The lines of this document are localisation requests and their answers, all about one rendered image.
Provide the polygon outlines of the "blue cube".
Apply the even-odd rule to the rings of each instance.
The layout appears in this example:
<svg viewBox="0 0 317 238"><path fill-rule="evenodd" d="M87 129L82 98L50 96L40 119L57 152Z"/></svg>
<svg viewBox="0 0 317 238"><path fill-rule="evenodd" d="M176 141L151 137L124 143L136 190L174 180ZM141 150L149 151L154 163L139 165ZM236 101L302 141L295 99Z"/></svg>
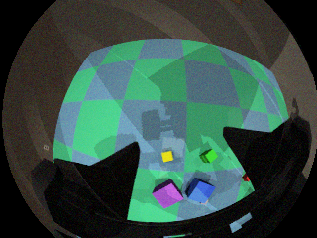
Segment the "blue cube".
<svg viewBox="0 0 317 238"><path fill-rule="evenodd" d="M193 199L195 202L205 203L209 199L211 193L215 190L214 185L209 182L202 181L202 179L194 178L190 186L186 190L186 197Z"/></svg>

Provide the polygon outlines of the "small yellow block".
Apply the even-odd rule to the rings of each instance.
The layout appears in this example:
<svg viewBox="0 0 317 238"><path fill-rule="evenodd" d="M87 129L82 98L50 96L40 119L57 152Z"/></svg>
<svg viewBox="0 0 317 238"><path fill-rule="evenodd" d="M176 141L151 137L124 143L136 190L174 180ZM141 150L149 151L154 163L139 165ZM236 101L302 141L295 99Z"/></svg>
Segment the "small yellow block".
<svg viewBox="0 0 317 238"><path fill-rule="evenodd" d="M173 156L171 155L171 151L163 152L163 162L171 162L173 160Z"/></svg>

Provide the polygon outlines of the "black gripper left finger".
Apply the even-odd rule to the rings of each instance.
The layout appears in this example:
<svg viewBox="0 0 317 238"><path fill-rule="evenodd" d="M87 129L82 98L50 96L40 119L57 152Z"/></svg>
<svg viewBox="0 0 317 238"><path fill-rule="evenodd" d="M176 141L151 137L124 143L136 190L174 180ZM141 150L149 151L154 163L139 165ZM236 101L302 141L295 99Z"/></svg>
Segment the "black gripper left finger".
<svg viewBox="0 0 317 238"><path fill-rule="evenodd" d="M54 158L54 162L63 171L64 179L87 187L116 218L127 219L139 157L139 143L132 142L91 166L60 158Z"/></svg>

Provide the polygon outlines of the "purple block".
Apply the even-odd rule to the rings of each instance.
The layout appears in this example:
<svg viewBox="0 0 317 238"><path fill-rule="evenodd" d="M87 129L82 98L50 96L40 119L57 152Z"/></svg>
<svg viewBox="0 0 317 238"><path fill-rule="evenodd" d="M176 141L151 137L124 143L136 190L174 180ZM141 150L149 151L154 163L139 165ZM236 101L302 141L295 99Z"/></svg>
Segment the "purple block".
<svg viewBox="0 0 317 238"><path fill-rule="evenodd" d="M161 185L155 186L152 195L161 203L163 209L172 206L183 199L181 190L178 189L173 179L167 179Z"/></svg>

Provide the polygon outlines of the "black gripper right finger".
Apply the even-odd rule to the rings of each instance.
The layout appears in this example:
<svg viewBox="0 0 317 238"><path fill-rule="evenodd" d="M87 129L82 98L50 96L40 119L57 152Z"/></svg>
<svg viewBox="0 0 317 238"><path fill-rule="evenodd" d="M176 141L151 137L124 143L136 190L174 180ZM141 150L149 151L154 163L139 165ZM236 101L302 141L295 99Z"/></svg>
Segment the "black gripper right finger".
<svg viewBox="0 0 317 238"><path fill-rule="evenodd" d="M285 123L282 122L280 127L270 132L223 127L223 138L242 164L254 190L268 179L266 174L269 174L280 150L281 140L288 134L289 128L292 128L292 118L286 119Z"/></svg>

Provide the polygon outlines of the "red block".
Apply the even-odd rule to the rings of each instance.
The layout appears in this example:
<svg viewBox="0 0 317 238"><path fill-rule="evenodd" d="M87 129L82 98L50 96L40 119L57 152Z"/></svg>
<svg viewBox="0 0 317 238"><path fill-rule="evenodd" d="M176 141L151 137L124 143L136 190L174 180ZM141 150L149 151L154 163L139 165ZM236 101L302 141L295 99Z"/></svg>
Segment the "red block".
<svg viewBox="0 0 317 238"><path fill-rule="evenodd" d="M246 174L242 177L242 179L244 179L245 181L250 181L249 176L247 176Z"/></svg>

